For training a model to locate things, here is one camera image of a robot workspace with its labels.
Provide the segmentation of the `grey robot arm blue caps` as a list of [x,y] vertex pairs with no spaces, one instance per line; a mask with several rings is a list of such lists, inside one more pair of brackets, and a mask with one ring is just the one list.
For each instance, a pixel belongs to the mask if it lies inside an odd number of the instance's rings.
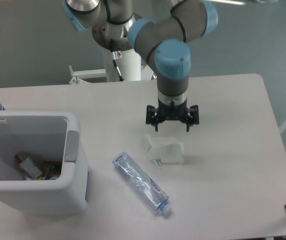
[[91,29],[102,48],[107,81],[140,81],[141,62],[155,73],[158,106],[147,106],[148,125],[169,120],[191,127],[199,124],[199,108],[187,106],[188,42],[213,32],[218,14],[207,0],[169,0],[166,5],[170,17],[153,23],[135,13],[130,0],[62,1],[74,29]]

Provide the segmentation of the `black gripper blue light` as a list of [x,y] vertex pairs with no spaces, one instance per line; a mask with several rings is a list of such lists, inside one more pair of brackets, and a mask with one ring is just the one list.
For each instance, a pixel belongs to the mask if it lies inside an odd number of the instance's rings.
[[189,132],[191,126],[199,124],[199,106],[193,105],[187,108],[187,100],[182,104],[172,101],[167,105],[160,99],[158,99],[158,108],[152,105],[147,106],[145,123],[154,126],[155,131],[158,131],[159,124],[168,120],[186,124],[186,131]]

